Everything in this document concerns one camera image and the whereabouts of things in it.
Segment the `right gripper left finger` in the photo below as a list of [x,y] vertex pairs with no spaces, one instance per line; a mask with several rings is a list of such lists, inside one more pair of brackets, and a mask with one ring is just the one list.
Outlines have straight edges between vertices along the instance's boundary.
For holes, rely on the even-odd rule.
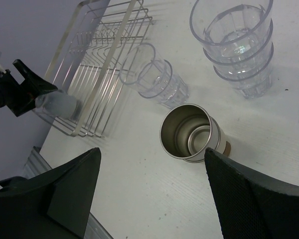
[[[89,165],[88,169],[95,171],[98,178],[101,165],[101,151],[98,147],[75,158],[95,160],[96,165]],[[49,177],[48,180],[43,181],[21,176],[0,181],[0,239],[82,239],[84,237],[87,224],[84,224],[83,232],[79,234],[69,226],[63,227],[47,215],[48,203],[52,198],[48,186],[53,181],[56,181],[56,178]]]

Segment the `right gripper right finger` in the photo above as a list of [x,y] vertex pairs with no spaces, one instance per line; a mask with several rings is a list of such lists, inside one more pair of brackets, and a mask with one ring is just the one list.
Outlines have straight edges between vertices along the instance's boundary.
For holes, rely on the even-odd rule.
[[208,148],[205,167],[225,239],[299,239],[299,186]]

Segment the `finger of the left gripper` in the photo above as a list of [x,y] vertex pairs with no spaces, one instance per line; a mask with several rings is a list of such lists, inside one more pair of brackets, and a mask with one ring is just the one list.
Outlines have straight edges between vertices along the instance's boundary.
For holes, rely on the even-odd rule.
[[24,78],[20,84],[21,88],[32,97],[39,97],[57,91],[54,84],[35,74],[20,59],[14,60],[12,64]]

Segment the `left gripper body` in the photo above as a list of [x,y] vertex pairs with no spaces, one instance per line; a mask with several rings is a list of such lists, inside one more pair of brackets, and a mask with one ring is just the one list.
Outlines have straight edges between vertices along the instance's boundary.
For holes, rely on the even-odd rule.
[[0,108],[7,106],[19,117],[35,109],[35,99],[14,79],[10,70],[0,71]]

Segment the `cream cup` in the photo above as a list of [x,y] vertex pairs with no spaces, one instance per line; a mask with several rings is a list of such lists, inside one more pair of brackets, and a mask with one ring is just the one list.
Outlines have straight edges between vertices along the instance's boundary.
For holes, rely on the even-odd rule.
[[186,139],[186,150],[189,153],[183,160],[190,163],[199,163],[205,160],[207,148],[229,156],[231,144],[227,135],[212,117],[208,119],[196,118]]
[[184,104],[171,110],[160,127],[160,142],[165,152],[180,160],[187,157],[185,143],[195,119],[210,117],[204,108],[195,104]]

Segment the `clear plastic cup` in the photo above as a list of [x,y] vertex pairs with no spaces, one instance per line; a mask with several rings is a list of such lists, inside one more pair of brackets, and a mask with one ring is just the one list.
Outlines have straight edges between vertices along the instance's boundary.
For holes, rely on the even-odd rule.
[[123,60],[119,79],[123,85],[137,91],[144,98],[163,93],[171,82],[172,67],[150,43],[133,48]]
[[198,0],[190,30],[215,62],[230,64],[254,55],[267,39],[272,0]]
[[271,73],[273,70],[272,58],[274,55],[274,44],[272,43],[268,59],[255,70],[244,68],[236,79],[230,79],[221,73],[215,66],[216,75],[225,80],[238,93],[245,98],[261,97],[271,86],[273,79]]
[[156,78],[158,84],[150,90],[139,92],[139,95],[169,109],[173,109],[188,100],[189,89],[181,77],[173,70],[170,62],[164,60],[164,63],[167,65],[167,69],[163,75]]
[[205,49],[203,52],[220,78],[228,81],[243,80],[260,72],[271,61],[274,53],[273,30],[274,24],[271,21],[266,39],[260,46],[250,47],[249,50],[241,51],[223,61],[213,59]]

